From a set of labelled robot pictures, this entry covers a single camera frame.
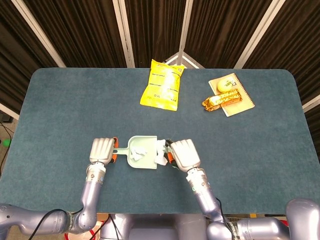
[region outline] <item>black curtain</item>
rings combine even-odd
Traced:
[[[320,1],[285,1],[244,68],[287,69],[302,104],[319,95]]]
[[[305,113],[311,137],[320,162],[320,105]]]
[[[34,71],[57,67],[9,0],[0,1],[0,66],[0,103],[17,114]]]
[[[184,51],[205,68],[233,68],[271,1],[195,0]]]
[[[112,0],[24,0],[67,67],[127,67]]]
[[[136,68],[179,51],[186,0],[125,0]]]

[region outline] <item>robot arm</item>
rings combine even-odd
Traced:
[[[206,230],[209,240],[320,240],[320,206],[308,199],[294,199],[287,204],[290,230],[273,217],[226,223],[206,173],[199,168],[200,159],[192,140],[177,141],[170,147],[177,166],[187,173],[202,213],[212,221]]]
[[[112,160],[113,138],[96,138],[90,153],[91,164],[82,191],[83,209],[72,214],[57,210],[49,214],[36,231],[37,235],[84,233],[92,229],[97,222],[97,203],[106,173],[105,166]],[[10,204],[0,204],[0,240],[7,239],[11,226],[18,226],[25,235],[31,235],[40,220],[46,215],[43,211],[30,211]]]

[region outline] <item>teal tablecloth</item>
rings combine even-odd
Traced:
[[[206,112],[208,81],[235,72],[255,108]],[[320,202],[320,165],[293,76],[286,70],[186,69],[178,110],[140,105],[149,69],[46,68],[34,73],[0,180],[0,203],[76,211],[94,138],[192,139],[225,213],[283,214],[296,197]],[[199,213],[170,166],[109,164],[99,212]]]

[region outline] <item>spiral notebook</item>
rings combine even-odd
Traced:
[[[218,85],[218,82],[222,79],[228,79],[232,83],[232,89],[238,89],[238,91],[241,95],[241,98],[242,98],[242,100],[237,103],[233,103],[228,106],[222,107],[222,109],[227,117],[230,117],[232,115],[241,113],[245,110],[252,109],[255,107],[255,104],[253,103],[253,101],[249,97],[244,86],[242,86],[241,82],[239,81],[239,79],[235,73],[231,73],[229,75],[226,75],[226,76],[223,76],[220,78],[216,78],[216,79],[212,79],[209,81],[209,85],[212,88],[215,95],[218,95],[221,93],[218,91],[217,85]]]

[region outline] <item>yellow snack bag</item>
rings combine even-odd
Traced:
[[[185,66],[169,66],[152,60],[148,86],[144,90],[140,104],[177,111],[180,77]]]

